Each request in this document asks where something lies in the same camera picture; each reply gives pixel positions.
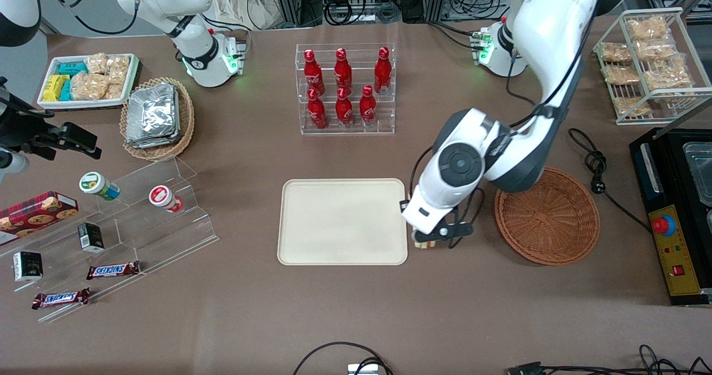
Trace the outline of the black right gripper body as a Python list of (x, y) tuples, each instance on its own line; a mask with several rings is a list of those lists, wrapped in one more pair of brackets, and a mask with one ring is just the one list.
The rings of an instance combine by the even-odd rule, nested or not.
[(26, 154), (55, 154), (61, 149), (56, 126), (46, 119), (51, 111), (36, 110), (7, 90), (7, 78), (1, 78), (1, 137), (3, 149)]

